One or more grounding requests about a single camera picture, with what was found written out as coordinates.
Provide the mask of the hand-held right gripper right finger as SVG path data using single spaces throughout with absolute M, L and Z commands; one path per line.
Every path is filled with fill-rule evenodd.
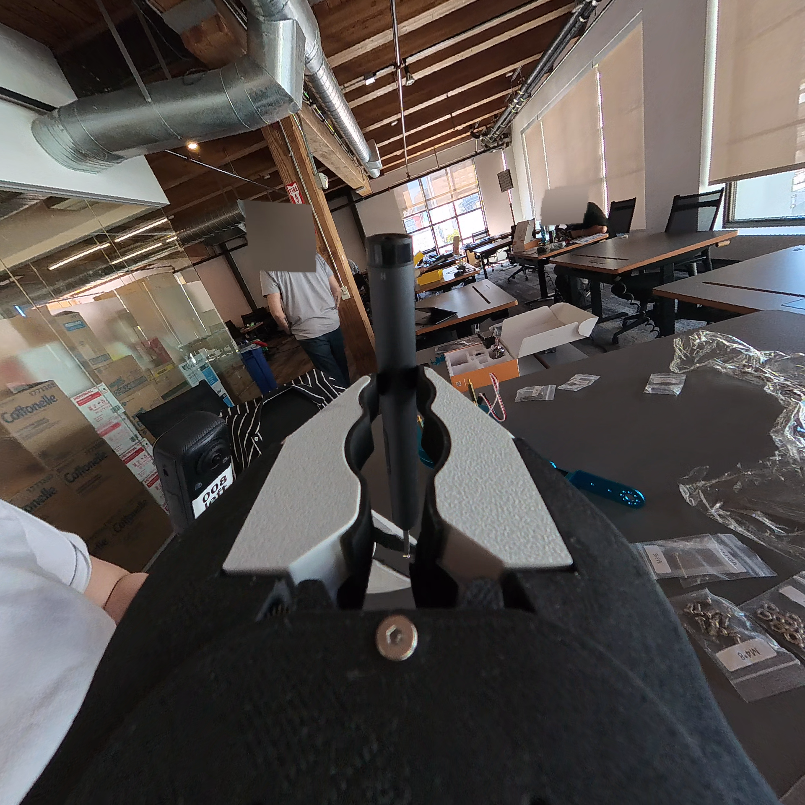
M 506 590 L 518 573 L 573 569 L 527 445 L 432 369 L 418 368 L 417 407 L 434 463 L 410 565 L 417 608 L 457 608 L 478 580 Z

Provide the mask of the dark grey electric screwdriver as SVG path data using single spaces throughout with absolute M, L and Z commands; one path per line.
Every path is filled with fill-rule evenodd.
M 387 456 L 392 520 L 404 557 L 418 516 L 414 252 L 406 234 L 375 234 L 366 242 L 377 362 L 377 393 Z

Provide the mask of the blue metal arm link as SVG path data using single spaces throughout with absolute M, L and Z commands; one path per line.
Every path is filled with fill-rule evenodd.
M 614 480 L 602 478 L 583 470 L 565 470 L 559 468 L 554 462 L 551 466 L 565 477 L 567 482 L 586 493 L 597 495 L 600 498 L 617 502 L 630 508 L 642 508 L 646 505 L 646 498 L 636 488 L 626 486 Z

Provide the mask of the person's left forearm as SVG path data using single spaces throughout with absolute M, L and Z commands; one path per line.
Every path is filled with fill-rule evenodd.
M 90 561 L 91 571 L 84 595 L 118 624 L 146 582 L 148 573 L 128 572 L 93 556 Z

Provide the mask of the black and white striped cloth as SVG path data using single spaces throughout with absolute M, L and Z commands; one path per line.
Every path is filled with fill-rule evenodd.
M 229 432 L 234 476 L 242 475 L 271 445 L 281 444 L 343 394 L 346 386 L 312 369 L 269 393 L 230 408 Z

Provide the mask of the blue bin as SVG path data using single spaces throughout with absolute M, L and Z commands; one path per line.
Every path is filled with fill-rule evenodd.
M 240 348 L 240 355 L 261 395 L 268 395 L 277 389 L 278 384 L 261 346 L 256 343 L 244 345 Z

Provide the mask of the stack of cardboard boxes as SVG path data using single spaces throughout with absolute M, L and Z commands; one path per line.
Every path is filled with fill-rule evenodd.
M 114 358 L 75 311 L 2 319 L 2 498 L 138 571 L 171 535 L 137 415 L 191 388 L 174 363 Z

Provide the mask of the white and orange cardboard box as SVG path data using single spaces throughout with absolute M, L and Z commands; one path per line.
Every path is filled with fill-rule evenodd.
M 519 376 L 519 361 L 548 349 L 588 338 L 599 320 L 593 313 L 566 303 L 539 307 L 505 319 L 487 337 L 445 351 L 449 382 L 461 392 Z

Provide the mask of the crumpled clear plastic wrap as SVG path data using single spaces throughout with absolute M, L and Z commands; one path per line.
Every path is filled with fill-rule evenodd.
M 670 370 L 715 369 L 748 381 L 782 407 L 770 430 L 773 456 L 717 478 L 700 466 L 679 480 L 684 500 L 719 524 L 768 548 L 804 558 L 804 356 L 759 350 L 737 337 L 698 330 L 675 344 Z

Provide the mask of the large paned window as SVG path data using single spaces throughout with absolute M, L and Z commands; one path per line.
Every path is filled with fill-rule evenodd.
M 415 252 L 450 254 L 488 234 L 475 163 L 469 159 L 394 190 L 406 232 Z

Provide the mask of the beige roller blind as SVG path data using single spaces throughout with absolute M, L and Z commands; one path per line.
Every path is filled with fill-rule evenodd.
M 607 198 L 635 198 L 632 230 L 647 224 L 642 68 L 642 25 L 637 22 L 598 65 Z
M 803 168 L 804 2 L 718 3 L 709 183 Z
M 541 119 L 548 187 L 584 186 L 588 200 L 606 206 L 597 71 L 569 87 Z

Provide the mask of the dark framed window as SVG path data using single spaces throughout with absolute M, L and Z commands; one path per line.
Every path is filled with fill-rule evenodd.
M 726 185 L 730 227 L 804 227 L 804 169 L 739 179 Z

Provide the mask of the black ceiling pipe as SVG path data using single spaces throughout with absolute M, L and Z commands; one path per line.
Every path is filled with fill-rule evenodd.
M 576 41 L 584 34 L 599 4 L 598 1 L 584 1 L 572 10 L 566 24 L 551 41 L 537 65 L 521 83 L 500 116 L 493 125 L 481 132 L 480 141 L 484 146 L 490 148 L 505 146 L 506 133 L 509 131 L 512 121 L 535 94 L 541 81 L 555 69 L 556 63 L 571 42 Z

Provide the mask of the wooden post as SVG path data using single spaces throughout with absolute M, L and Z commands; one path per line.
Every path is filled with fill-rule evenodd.
M 326 258 L 340 285 L 340 328 L 345 347 L 357 374 L 373 374 L 376 369 L 374 332 L 361 300 L 353 272 L 338 235 L 317 171 L 308 155 L 303 131 L 295 115 L 285 117 L 261 130 L 284 186 L 296 181 L 312 211 L 317 253 Z

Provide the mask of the silver spiral air duct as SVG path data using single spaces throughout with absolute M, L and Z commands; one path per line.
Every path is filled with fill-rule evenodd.
M 326 113 L 340 139 L 362 163 L 368 176 L 380 176 L 382 162 L 376 145 L 367 142 L 329 65 L 321 44 L 317 18 L 308 1 L 299 2 L 299 23 L 306 38 L 306 74 L 317 105 Z

